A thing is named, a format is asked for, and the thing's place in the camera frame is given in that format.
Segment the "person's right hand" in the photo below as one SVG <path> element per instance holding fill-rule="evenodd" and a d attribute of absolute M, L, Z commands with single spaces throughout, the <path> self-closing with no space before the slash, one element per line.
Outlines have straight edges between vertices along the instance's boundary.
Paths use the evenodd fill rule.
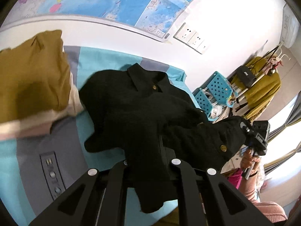
<path fill-rule="evenodd" d="M 259 156 L 253 156 L 252 150 L 247 148 L 241 159 L 240 168 L 245 170 L 253 165 L 252 171 L 250 172 L 250 175 L 253 175 L 257 172 L 260 161 L 261 158 Z"/>

